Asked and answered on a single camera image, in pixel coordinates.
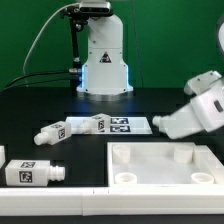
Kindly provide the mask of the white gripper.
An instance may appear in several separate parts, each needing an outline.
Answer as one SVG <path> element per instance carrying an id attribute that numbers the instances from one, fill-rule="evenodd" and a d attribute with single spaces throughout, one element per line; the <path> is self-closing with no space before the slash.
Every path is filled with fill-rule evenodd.
<path id="1" fill-rule="evenodd" d="M 171 139 L 224 126 L 224 77 L 208 71 L 187 81 L 184 92 L 194 94 L 189 103 L 163 118 L 163 130 Z"/>

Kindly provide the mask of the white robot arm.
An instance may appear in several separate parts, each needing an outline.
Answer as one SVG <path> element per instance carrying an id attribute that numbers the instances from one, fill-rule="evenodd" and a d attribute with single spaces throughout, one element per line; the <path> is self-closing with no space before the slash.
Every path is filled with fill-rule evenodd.
<path id="1" fill-rule="evenodd" d="M 123 60 L 123 24 L 106 0 L 78 3 L 87 17 L 88 58 L 82 67 L 81 96 L 94 100 L 115 100 L 133 91 L 128 66 Z M 224 127 L 224 77 L 208 71 L 187 81 L 184 92 L 190 102 L 168 116 L 155 116 L 152 123 L 171 139 Z"/>

